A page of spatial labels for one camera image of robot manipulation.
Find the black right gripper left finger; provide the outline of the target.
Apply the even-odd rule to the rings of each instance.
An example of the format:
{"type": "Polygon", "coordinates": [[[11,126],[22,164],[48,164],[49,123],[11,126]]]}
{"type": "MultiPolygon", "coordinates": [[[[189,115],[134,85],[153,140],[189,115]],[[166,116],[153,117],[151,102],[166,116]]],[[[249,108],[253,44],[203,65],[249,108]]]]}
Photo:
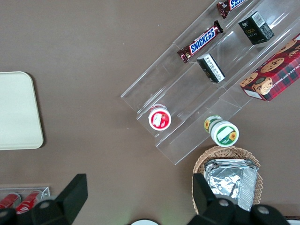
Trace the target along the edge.
{"type": "Polygon", "coordinates": [[[71,225],[87,198],[87,175],[77,174],[54,200],[44,200],[31,210],[32,223],[71,225]]]}

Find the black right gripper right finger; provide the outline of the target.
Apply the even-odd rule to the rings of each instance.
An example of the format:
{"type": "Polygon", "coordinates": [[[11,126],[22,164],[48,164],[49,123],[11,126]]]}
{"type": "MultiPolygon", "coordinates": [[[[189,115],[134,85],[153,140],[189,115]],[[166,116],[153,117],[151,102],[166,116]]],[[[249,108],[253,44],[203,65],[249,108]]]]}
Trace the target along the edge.
{"type": "Polygon", "coordinates": [[[193,191],[199,214],[189,221],[190,225],[230,225],[233,222],[234,204],[217,198],[200,173],[193,174],[193,191]]]}

